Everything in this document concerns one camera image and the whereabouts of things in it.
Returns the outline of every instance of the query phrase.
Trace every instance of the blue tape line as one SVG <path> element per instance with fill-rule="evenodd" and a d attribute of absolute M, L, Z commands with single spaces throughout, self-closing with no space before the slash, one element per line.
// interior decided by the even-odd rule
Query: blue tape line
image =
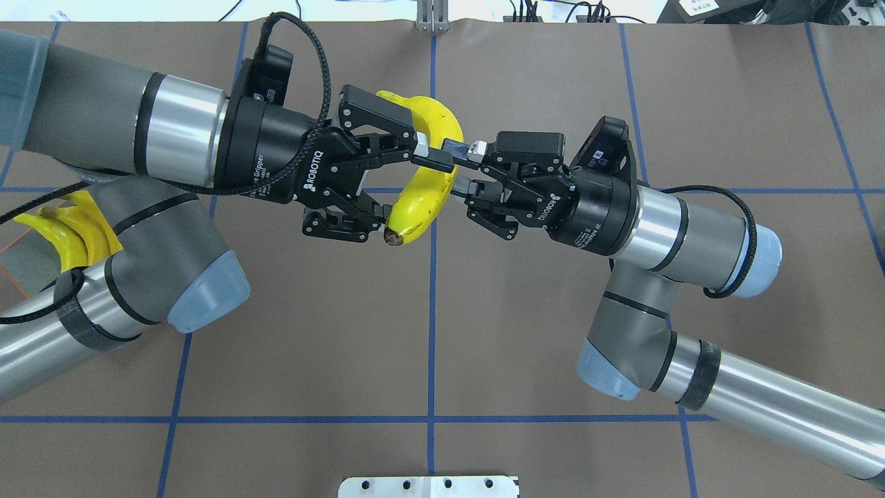
<path fill-rule="evenodd" d="M 702 414 L 679 415 L 434 415 L 433 424 L 610 424 L 718 422 Z M 424 415 L 378 416 L 177 416 L 181 424 L 428 424 Z M 170 424 L 171 416 L 6 415 L 0 424 Z"/>
<path fill-rule="evenodd" d="M 169 416 L 6 415 L 0 424 L 169 424 Z"/>
<path fill-rule="evenodd" d="M 166 434 L 166 445 L 163 452 L 163 467 L 160 468 L 160 481 L 157 485 L 157 498 L 163 498 L 165 494 L 166 477 L 169 475 L 169 463 L 172 461 L 172 446 L 175 442 L 175 429 L 177 425 L 173 419 L 169 423 L 169 432 Z"/>
<path fill-rule="evenodd" d="M 697 498 L 697 481 L 695 480 L 695 462 L 691 456 L 691 441 L 689 440 L 688 415 L 685 409 L 679 407 L 679 426 L 682 431 L 682 451 L 685 452 L 685 468 L 689 472 L 689 491 L 691 498 Z"/>
<path fill-rule="evenodd" d="M 14 155 L 15 151 L 12 149 L 6 153 L 6 161 L 3 163 L 3 172 L 0 172 L 0 186 L 6 181 L 6 176 L 9 174 L 9 167 L 12 166 L 12 156 Z"/>
<path fill-rule="evenodd" d="M 249 23 L 243 22 L 242 30 L 240 31 L 240 50 L 236 52 L 236 67 L 234 68 L 234 82 L 231 83 L 231 87 L 236 83 L 236 76 L 240 73 L 240 66 L 242 65 L 242 53 L 246 50 L 246 33 L 249 32 Z"/>
<path fill-rule="evenodd" d="M 842 157 L 845 160 L 845 166 L 848 168 L 848 174 L 851 177 L 851 184 L 854 185 L 854 191 L 858 196 L 858 204 L 860 204 L 860 211 L 864 215 L 864 223 L 866 223 L 866 231 L 869 233 L 870 240 L 873 242 L 873 250 L 876 253 L 876 259 L 879 260 L 879 268 L 881 269 L 882 274 L 885 276 L 885 254 L 882 253 L 881 246 L 879 245 L 879 238 L 876 237 L 876 231 L 873 227 L 873 220 L 870 218 L 870 213 L 866 209 L 866 201 L 864 201 L 864 195 L 861 193 L 860 182 L 858 182 L 858 175 L 854 171 L 854 165 L 851 163 L 851 156 L 848 153 L 848 145 L 845 143 L 845 138 L 842 134 L 842 127 L 839 126 L 839 120 L 835 116 L 835 110 L 833 109 L 833 102 L 830 100 L 829 90 L 827 89 L 827 82 L 824 80 L 824 72 L 820 67 L 820 59 L 818 58 L 818 49 L 814 44 L 814 36 L 812 35 L 812 25 L 806 21 L 805 22 L 805 34 L 808 36 L 808 46 L 812 51 L 812 59 L 814 59 L 814 70 L 818 74 L 818 83 L 820 83 L 820 92 L 823 94 L 824 103 L 827 105 L 827 112 L 830 115 L 830 120 L 833 122 L 833 130 L 835 130 L 835 137 L 839 141 L 839 148 L 842 150 Z"/>
<path fill-rule="evenodd" d="M 663 415 L 437 415 L 438 424 L 609 424 L 615 422 L 713 422 L 706 415 L 682 417 L 677 414 Z"/>
<path fill-rule="evenodd" d="M 630 112 L 633 114 L 633 131 L 636 135 L 636 154 L 639 156 L 639 172 L 644 182 L 649 181 L 649 172 L 645 169 L 645 149 L 643 148 L 643 133 L 639 128 L 639 111 L 636 110 L 636 94 L 633 91 L 633 72 L 630 70 L 630 54 L 627 51 L 627 31 L 623 24 L 618 24 L 620 30 L 620 48 L 624 52 L 624 73 L 627 75 L 627 92 L 630 94 Z"/>
<path fill-rule="evenodd" d="M 52 28 L 52 36 L 50 36 L 51 43 L 55 43 L 55 41 L 58 39 L 58 32 L 59 31 L 61 31 L 61 22 L 56 21 L 55 27 Z"/>
<path fill-rule="evenodd" d="M 430 37 L 430 97 L 436 98 L 436 35 Z"/>
<path fill-rule="evenodd" d="M 430 224 L 430 289 L 427 306 L 427 475 L 435 473 L 436 416 L 436 220 Z"/>
<path fill-rule="evenodd" d="M 179 424 L 426 424 L 423 415 L 379 416 L 179 416 Z"/>
<path fill-rule="evenodd" d="M 212 196 L 212 200 L 209 201 L 209 217 L 213 220 L 215 219 L 215 207 L 219 204 L 219 196 Z"/>
<path fill-rule="evenodd" d="M 175 444 L 175 429 L 178 425 L 178 411 L 181 407 L 181 391 L 184 389 L 184 375 L 188 370 L 191 337 L 192 334 L 184 336 L 184 347 L 181 350 L 181 364 L 178 368 L 178 382 L 175 384 L 175 397 L 172 404 L 172 416 L 170 416 L 169 420 L 169 432 L 166 433 L 163 466 L 160 468 L 160 480 L 157 486 L 157 498 L 162 498 L 165 493 L 166 477 L 169 475 L 169 463 L 172 461 L 172 449 Z"/>
<path fill-rule="evenodd" d="M 379 188 L 374 188 L 374 189 L 363 189 L 363 191 L 366 193 L 370 193 L 370 194 L 401 194 L 401 193 L 403 193 L 403 189 L 400 189 L 397 187 L 390 187 L 390 188 L 379 187 Z"/>

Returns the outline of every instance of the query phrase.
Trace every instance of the yellow banana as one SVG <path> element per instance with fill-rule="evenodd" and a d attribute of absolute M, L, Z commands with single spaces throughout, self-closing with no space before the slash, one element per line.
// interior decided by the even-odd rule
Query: yellow banana
<path fill-rule="evenodd" d="M 431 97 L 402 97 L 382 90 L 378 96 L 412 111 L 415 129 L 427 135 L 428 144 L 439 149 L 443 140 L 464 140 L 455 115 Z M 390 245 L 403 245 L 420 237 L 443 209 L 455 183 L 458 166 L 451 173 L 420 167 L 403 189 L 384 229 L 384 240 Z"/>
<path fill-rule="evenodd" d="M 31 227 L 52 243 L 61 260 L 62 271 L 88 266 L 89 257 L 86 252 L 86 244 L 71 227 L 59 220 L 42 218 L 32 214 L 19 214 L 13 220 Z"/>
<path fill-rule="evenodd" d="M 98 205 L 96 202 L 92 200 L 92 196 L 89 195 L 88 191 L 76 191 L 66 196 L 62 197 L 64 200 L 73 202 L 77 207 L 82 208 L 86 211 L 86 214 L 89 215 L 90 218 L 98 222 L 99 226 L 101 226 L 104 231 L 104 238 L 108 241 L 108 246 L 110 247 L 111 254 L 116 253 L 117 251 L 122 251 L 123 246 L 120 245 L 119 239 L 117 239 L 117 234 L 113 233 L 113 229 L 111 225 L 104 219 L 104 215 L 101 210 L 98 209 Z"/>
<path fill-rule="evenodd" d="M 37 214 L 62 222 L 77 232 L 86 246 L 88 265 L 94 265 L 111 255 L 111 247 L 101 225 L 78 206 L 41 207 Z"/>

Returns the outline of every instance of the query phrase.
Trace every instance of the wire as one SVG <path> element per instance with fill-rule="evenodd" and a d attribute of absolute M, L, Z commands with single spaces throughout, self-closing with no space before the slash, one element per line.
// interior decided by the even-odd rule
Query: wire
<path fill-rule="evenodd" d="M 304 21 L 300 20 L 298 17 L 288 13 L 288 12 L 274 12 L 271 15 L 267 16 L 267 20 L 261 26 L 261 37 L 258 40 L 258 47 L 255 49 L 255 60 L 261 60 L 265 57 L 267 53 L 267 42 L 273 32 L 273 26 L 280 21 L 281 19 L 287 20 L 292 24 L 298 26 L 301 31 L 304 32 L 305 35 L 311 40 L 313 43 L 313 48 L 317 52 L 317 58 L 319 59 L 319 67 L 322 72 L 323 78 L 323 101 L 322 106 L 319 109 L 319 116 L 317 117 L 316 122 L 314 123 L 311 130 L 307 133 L 307 136 L 304 138 L 304 141 L 298 147 L 298 151 L 295 156 L 286 163 L 286 166 L 283 167 L 280 171 L 278 171 L 275 175 L 270 176 L 258 183 L 253 183 L 252 185 L 244 185 L 243 187 L 237 187 L 233 189 L 211 189 L 206 187 L 196 187 L 194 185 L 188 185 L 186 183 L 178 183 L 172 182 L 169 180 L 164 180 L 164 182 L 169 183 L 170 185 L 176 186 L 184 191 L 190 191 L 203 195 L 217 195 L 217 196 L 232 196 L 232 195 L 242 195 L 247 194 L 249 192 L 259 191 L 273 185 L 274 183 L 279 182 L 280 180 L 286 178 L 295 168 L 301 164 L 301 161 L 304 160 L 307 155 L 312 152 L 312 147 L 314 142 L 317 140 L 317 134 L 319 130 L 323 127 L 326 118 L 328 116 L 329 107 L 332 104 L 332 77 L 329 76 L 329 64 L 326 58 L 326 52 L 323 50 L 322 43 L 319 42 L 319 38 L 317 35 L 311 30 Z"/>
<path fill-rule="evenodd" d="M 580 7 L 581 5 L 584 5 L 585 7 L 587 7 L 587 16 L 588 17 L 590 15 L 590 9 L 593 8 L 593 5 L 590 5 L 587 2 L 578 2 L 577 4 L 572 4 L 571 2 L 559 2 L 559 3 L 560 4 L 571 4 L 571 6 L 572 6 L 572 10 L 569 11 L 568 15 L 566 16 L 566 22 L 568 22 L 568 20 L 572 18 L 572 14 L 574 13 L 574 10 L 577 9 L 578 7 Z"/>
<path fill-rule="evenodd" d="M 621 18 L 623 18 L 623 19 L 632 19 L 632 20 L 635 20 L 635 21 L 639 21 L 639 22 L 641 22 L 641 23 L 643 23 L 643 24 L 648 24 L 648 23 L 645 22 L 644 20 L 639 19 L 639 18 L 635 18 L 635 17 L 633 17 L 633 16 L 605 16 L 605 17 L 603 17 L 603 18 L 600 18 L 600 19 L 597 20 L 596 22 L 604 22 L 604 21 L 607 21 L 608 19 L 621 19 Z"/>
<path fill-rule="evenodd" d="M 235 11 L 236 8 L 240 6 L 240 4 L 242 4 L 242 0 L 236 0 L 236 4 L 234 4 L 234 6 L 231 7 L 229 11 L 227 11 L 227 14 L 221 16 L 221 19 L 219 19 L 219 22 L 221 22 L 224 19 L 227 19 L 227 16 L 229 16 L 233 11 Z"/>
<path fill-rule="evenodd" d="M 78 182 L 73 185 L 68 185 L 68 186 L 63 187 L 61 189 L 58 189 L 57 191 L 53 191 L 48 194 L 41 195 L 40 197 L 38 197 L 34 200 L 28 201 L 25 204 L 22 204 L 21 206 L 16 207 L 15 209 L 11 210 L 9 213 L 6 213 L 6 214 L 0 216 L 0 225 L 8 222 L 12 218 L 15 218 L 19 214 L 23 214 L 23 213 L 30 211 L 31 209 L 34 209 L 35 207 L 39 206 L 40 204 L 45 204 L 51 200 L 55 200 L 55 199 L 60 198 L 62 196 L 66 196 L 67 194 L 69 194 L 71 192 L 81 191 L 81 190 L 85 189 L 86 187 L 89 187 L 88 183 Z"/>
<path fill-rule="evenodd" d="M 756 236 L 756 219 L 753 218 L 753 213 L 750 211 L 750 207 L 747 206 L 747 203 L 743 202 L 741 198 L 737 197 L 737 195 L 729 190 L 723 189 L 721 187 L 714 187 L 711 185 L 686 185 L 684 187 L 674 187 L 672 189 L 663 189 L 662 192 L 665 194 L 674 194 L 676 192 L 686 192 L 686 191 L 708 191 L 714 192 L 718 194 L 722 194 L 727 198 L 730 198 L 738 207 L 743 211 L 743 216 L 747 220 L 747 232 L 749 233 L 747 237 L 747 255 L 743 259 L 743 264 L 741 265 L 741 269 L 737 272 L 737 278 L 735 281 L 729 285 L 726 289 L 723 289 L 721 292 L 716 292 L 711 289 L 704 288 L 704 296 L 720 300 L 722 298 L 727 298 L 737 291 L 738 287 L 743 284 L 743 281 L 746 280 L 747 274 L 750 273 L 750 267 L 753 266 L 753 260 L 756 258 L 756 244 L 757 244 L 757 236 Z"/>
<path fill-rule="evenodd" d="M 11 210 L 9 213 L 0 216 L 0 225 L 8 222 L 12 218 L 15 218 L 19 214 L 23 214 L 30 211 L 31 209 L 34 209 L 40 204 L 44 204 L 51 200 L 60 198 L 71 192 L 82 190 L 88 186 L 89 184 L 86 182 L 78 182 L 73 185 L 68 185 L 61 189 L 58 189 L 57 191 L 50 192 L 46 195 L 42 195 L 34 200 L 28 201 L 27 203 Z M 83 283 L 86 281 L 86 277 L 83 275 L 83 271 L 80 268 L 72 268 L 71 277 L 73 278 L 73 288 L 69 293 L 62 296 L 61 299 L 55 300 L 47 307 L 32 311 L 31 313 L 26 313 L 24 315 L 18 316 L 2 316 L 0 317 L 0 325 L 13 325 L 15 323 L 32 322 L 37 318 L 43 318 L 44 316 L 57 311 L 62 306 L 71 302 L 75 297 L 77 297 L 77 293 L 80 292 L 80 289 L 83 288 Z"/>

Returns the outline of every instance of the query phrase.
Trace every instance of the metal stand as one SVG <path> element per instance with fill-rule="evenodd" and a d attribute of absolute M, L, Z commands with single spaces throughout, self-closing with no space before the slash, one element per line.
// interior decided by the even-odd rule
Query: metal stand
<path fill-rule="evenodd" d="M 419 31 L 442 34 L 449 31 L 449 0 L 418 0 Z"/>

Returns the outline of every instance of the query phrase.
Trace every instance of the black cylinder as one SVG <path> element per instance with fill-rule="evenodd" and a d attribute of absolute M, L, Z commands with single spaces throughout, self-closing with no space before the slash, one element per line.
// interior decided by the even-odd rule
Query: black cylinder
<path fill-rule="evenodd" d="M 571 210 L 550 227 L 550 238 L 591 253 L 608 255 L 623 243 L 630 212 L 630 186 L 617 178 L 578 170 L 569 179 L 576 195 Z"/>
<path fill-rule="evenodd" d="M 220 189 L 258 183 L 275 175 L 295 156 L 314 123 L 304 114 L 247 97 L 240 101 L 233 119 L 229 143 L 220 148 L 227 149 L 227 156 L 219 158 L 216 165 L 215 186 Z M 297 173 L 295 169 L 279 182 L 248 195 L 287 204 L 292 201 Z"/>

